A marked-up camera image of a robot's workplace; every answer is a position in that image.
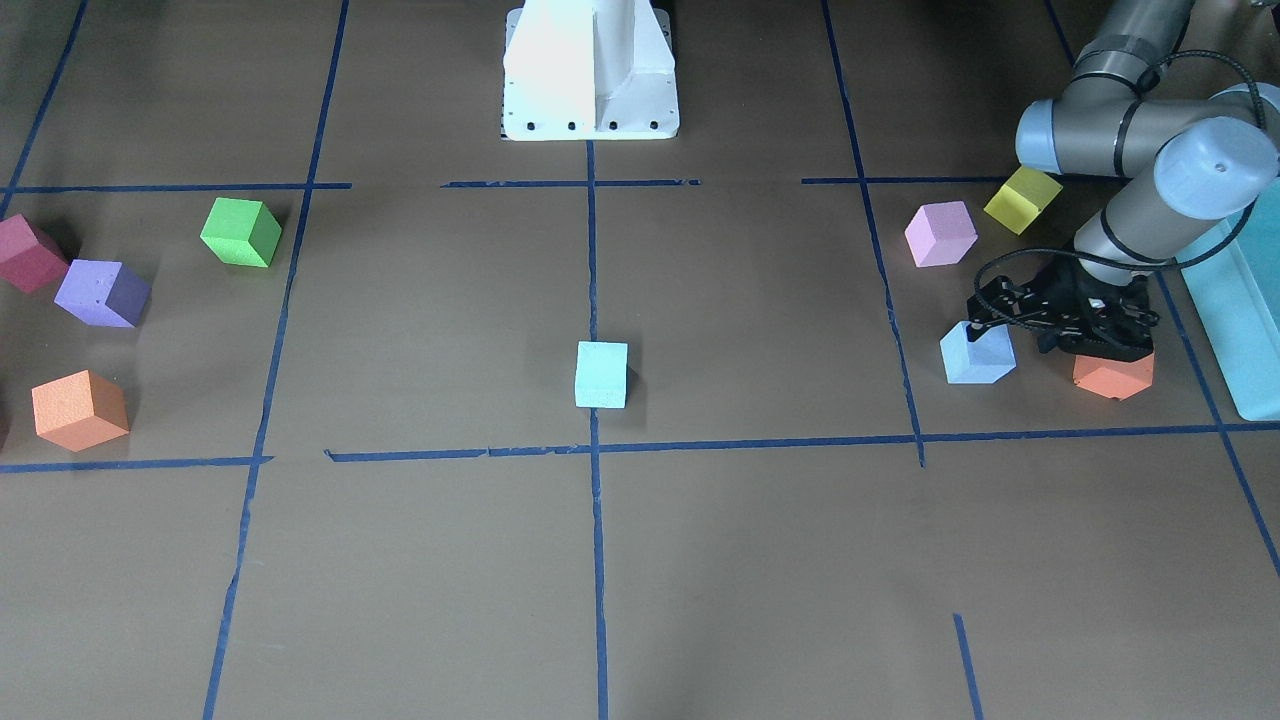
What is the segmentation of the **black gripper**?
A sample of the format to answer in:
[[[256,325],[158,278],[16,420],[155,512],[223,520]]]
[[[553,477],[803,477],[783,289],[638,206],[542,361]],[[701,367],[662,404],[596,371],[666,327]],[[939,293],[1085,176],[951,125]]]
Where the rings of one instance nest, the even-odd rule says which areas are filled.
[[[1056,258],[1034,275],[1030,291],[1046,310],[1047,327],[1036,332],[1042,354],[1060,350],[1135,363],[1155,351],[1158,314],[1151,309],[1146,275],[1116,286],[1098,281],[1075,259]]]

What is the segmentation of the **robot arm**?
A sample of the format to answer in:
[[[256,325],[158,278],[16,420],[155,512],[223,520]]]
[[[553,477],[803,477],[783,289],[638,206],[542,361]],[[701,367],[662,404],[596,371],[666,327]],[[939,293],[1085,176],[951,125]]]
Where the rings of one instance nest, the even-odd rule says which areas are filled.
[[[1043,352],[1149,356],[1149,274],[1277,177],[1276,86],[1243,79],[1203,100],[1149,96],[1183,58],[1192,8],[1115,3],[1062,94],[1021,115],[1015,146],[1024,167],[1125,181],[1029,283],[993,284]]]

